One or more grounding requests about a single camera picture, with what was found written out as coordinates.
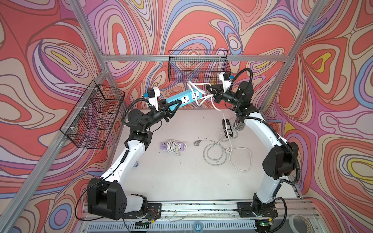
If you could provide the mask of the blue power strip with cord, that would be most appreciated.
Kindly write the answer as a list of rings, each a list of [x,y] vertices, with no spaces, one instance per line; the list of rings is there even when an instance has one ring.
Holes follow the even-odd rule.
[[[205,91],[203,91],[202,89],[200,89],[198,87],[200,85],[207,85],[207,84],[208,83],[192,83],[192,82],[189,81],[187,83],[187,86],[189,88],[188,90],[186,90],[186,91],[184,91],[180,94],[177,94],[175,96],[169,97],[169,98],[166,99],[166,101],[168,103],[181,101],[182,102],[181,107],[183,107],[183,106],[185,106],[187,104],[190,104],[190,103],[196,103],[197,106],[201,106],[206,100],[211,100],[211,104],[212,104],[213,108],[215,110],[219,111],[219,112],[223,112],[222,110],[218,109],[215,106],[214,101],[213,101],[213,95],[212,94],[207,95]],[[226,138],[226,137],[223,137],[222,135],[220,135],[219,136],[219,141],[208,140],[210,142],[210,144],[207,145],[205,147],[204,151],[203,151],[203,159],[207,164],[209,164],[211,166],[221,166],[226,161],[229,161],[231,166],[233,168],[235,168],[236,170],[241,171],[241,172],[248,172],[248,171],[250,171],[250,169],[252,167],[251,151],[248,148],[245,148],[245,147],[225,148],[221,144],[224,141],[228,141],[229,143],[232,143],[231,140],[238,137],[238,132],[237,132],[237,130],[235,130],[235,128],[233,128],[233,133],[234,133],[234,135],[233,135],[232,138]],[[225,156],[225,159],[224,159],[223,162],[220,161],[221,157],[219,157],[217,159],[209,157],[208,153],[209,153],[210,149],[212,149],[214,146],[220,146],[221,147],[221,155]],[[232,152],[234,150],[245,150],[245,151],[248,152],[248,158],[250,159],[248,169],[242,170],[242,169],[236,167],[233,164],[231,157],[232,157]]]

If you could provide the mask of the black power strip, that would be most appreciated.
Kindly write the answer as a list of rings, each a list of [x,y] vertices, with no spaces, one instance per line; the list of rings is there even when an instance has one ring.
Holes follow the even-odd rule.
[[[226,118],[223,119],[222,126],[223,126],[223,132],[225,134],[225,137],[232,138],[234,133],[233,133],[233,129],[232,129],[229,119],[226,119]]]

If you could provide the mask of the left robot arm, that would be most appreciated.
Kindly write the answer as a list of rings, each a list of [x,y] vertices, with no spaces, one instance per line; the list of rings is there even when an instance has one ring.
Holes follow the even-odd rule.
[[[123,182],[150,145],[153,136],[150,128],[162,120],[168,122],[182,105],[181,100],[167,102],[162,99],[158,102],[158,107],[155,107],[149,100],[140,98],[134,100],[130,106],[138,102],[146,102],[150,111],[146,114],[138,109],[128,108],[125,111],[122,123],[130,128],[129,137],[124,143],[125,149],[100,178],[89,181],[87,190],[83,192],[87,195],[88,212],[97,215],[98,219],[119,220],[129,212],[146,214],[146,197],[138,194],[127,196],[123,190]]]

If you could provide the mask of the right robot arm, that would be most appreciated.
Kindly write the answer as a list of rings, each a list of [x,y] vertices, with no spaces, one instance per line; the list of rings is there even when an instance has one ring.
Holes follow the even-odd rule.
[[[250,79],[242,81],[237,91],[232,91],[232,85],[239,75],[232,76],[229,71],[219,73],[221,84],[207,85],[206,89],[212,94],[215,103],[224,101],[233,105],[238,120],[249,127],[266,148],[267,155],[262,162],[265,175],[261,186],[253,195],[251,203],[238,203],[237,211],[240,216],[266,217],[266,220],[255,222],[257,232],[274,233],[284,225],[288,214],[285,209],[281,223],[274,229],[271,228],[270,222],[278,217],[276,201],[286,204],[285,199],[278,197],[277,193],[282,184],[296,185],[301,177],[299,147],[278,134],[252,104],[253,72],[250,68],[244,68],[239,74],[246,71],[249,72]]]

